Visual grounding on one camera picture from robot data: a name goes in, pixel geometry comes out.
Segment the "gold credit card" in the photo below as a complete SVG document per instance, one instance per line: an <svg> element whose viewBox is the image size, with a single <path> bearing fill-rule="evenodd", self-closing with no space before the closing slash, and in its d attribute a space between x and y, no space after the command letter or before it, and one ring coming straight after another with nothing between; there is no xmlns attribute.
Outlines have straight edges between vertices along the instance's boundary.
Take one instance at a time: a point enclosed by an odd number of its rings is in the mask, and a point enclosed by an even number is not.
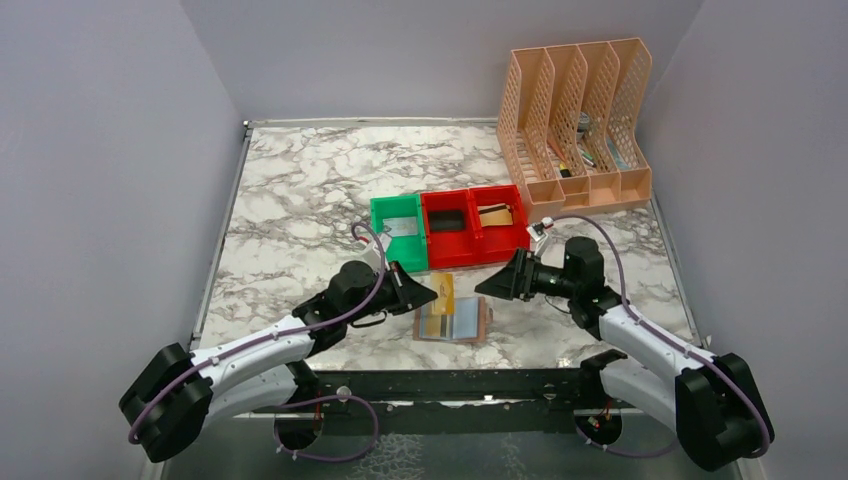
<svg viewBox="0 0 848 480"><path fill-rule="evenodd" d="M431 289L437 298L431 304L433 315L453 315L455 313L454 277L451 273L433 272L430 275Z"/></svg>

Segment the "red plastic bin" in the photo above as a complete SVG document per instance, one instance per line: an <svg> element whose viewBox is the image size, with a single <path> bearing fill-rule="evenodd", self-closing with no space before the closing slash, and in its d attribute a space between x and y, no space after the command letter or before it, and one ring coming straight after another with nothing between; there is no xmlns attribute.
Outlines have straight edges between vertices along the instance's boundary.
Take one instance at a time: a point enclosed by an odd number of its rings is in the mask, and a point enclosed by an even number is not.
<svg viewBox="0 0 848 480"><path fill-rule="evenodd" d="M431 270L476 263L476 231L467 189L425 192L421 206Z"/></svg>
<svg viewBox="0 0 848 480"><path fill-rule="evenodd" d="M505 262L516 249L529 247L527 218L515 185L474 187L469 192L477 263Z"/></svg>

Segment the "tan leather card holder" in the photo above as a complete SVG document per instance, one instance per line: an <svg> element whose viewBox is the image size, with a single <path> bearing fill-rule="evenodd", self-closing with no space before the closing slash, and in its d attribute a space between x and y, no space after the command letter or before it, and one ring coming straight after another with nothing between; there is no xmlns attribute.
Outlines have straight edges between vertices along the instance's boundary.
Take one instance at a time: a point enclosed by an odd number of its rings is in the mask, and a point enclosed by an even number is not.
<svg viewBox="0 0 848 480"><path fill-rule="evenodd" d="M433 313L432 307L433 303L430 303L415 312L414 340L475 344L486 339L494 312L483 297L457 299L452 314Z"/></svg>

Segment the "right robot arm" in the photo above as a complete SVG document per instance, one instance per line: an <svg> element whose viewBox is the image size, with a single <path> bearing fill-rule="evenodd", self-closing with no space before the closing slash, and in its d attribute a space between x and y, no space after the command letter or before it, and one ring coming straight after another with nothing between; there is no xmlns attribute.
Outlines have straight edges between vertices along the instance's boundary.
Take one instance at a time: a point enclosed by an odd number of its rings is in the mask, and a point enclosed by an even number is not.
<svg viewBox="0 0 848 480"><path fill-rule="evenodd" d="M755 458L774 441L746 361L692 345L638 312L607 284L595 240L567 240L560 267L519 249L475 290L504 300L528 301L538 294L565 299L574 323L610 346L581 362L579 398L592 407L620 400L638 408L672 431L701 469Z"/></svg>

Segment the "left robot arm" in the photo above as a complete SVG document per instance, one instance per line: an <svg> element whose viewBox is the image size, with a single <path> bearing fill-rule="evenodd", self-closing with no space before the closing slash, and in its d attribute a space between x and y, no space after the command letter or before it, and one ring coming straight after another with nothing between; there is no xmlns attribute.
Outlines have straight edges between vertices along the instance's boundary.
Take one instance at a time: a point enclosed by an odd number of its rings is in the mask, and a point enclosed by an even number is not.
<svg viewBox="0 0 848 480"><path fill-rule="evenodd" d="M194 351L170 344L119 401L129 441L158 463L181 453L216 420L275 405L302 410L321 392L308 358L335 346L350 327L378 325L437 297L397 261L383 272L348 261L325 290L259 332Z"/></svg>

